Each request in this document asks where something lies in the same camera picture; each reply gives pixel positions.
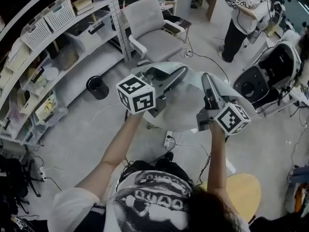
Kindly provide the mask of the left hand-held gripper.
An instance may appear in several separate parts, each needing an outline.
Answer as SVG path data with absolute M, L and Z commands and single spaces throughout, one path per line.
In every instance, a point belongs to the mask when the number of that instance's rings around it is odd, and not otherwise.
M 155 67 L 131 74 L 116 84 L 121 104 L 132 114 L 148 111 L 158 116 L 166 107 L 165 92 L 174 89 L 186 76 L 182 66 L 171 74 Z

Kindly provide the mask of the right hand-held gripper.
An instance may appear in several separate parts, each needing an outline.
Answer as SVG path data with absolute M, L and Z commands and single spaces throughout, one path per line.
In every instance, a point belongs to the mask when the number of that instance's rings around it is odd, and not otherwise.
M 207 72 L 202 75 L 202 85 L 205 92 L 205 106 L 196 116 L 199 131 L 208 130 L 210 123 L 215 121 L 226 136 L 231 136 L 238 134 L 251 122 L 249 115 L 240 105 L 239 98 L 220 96 Z

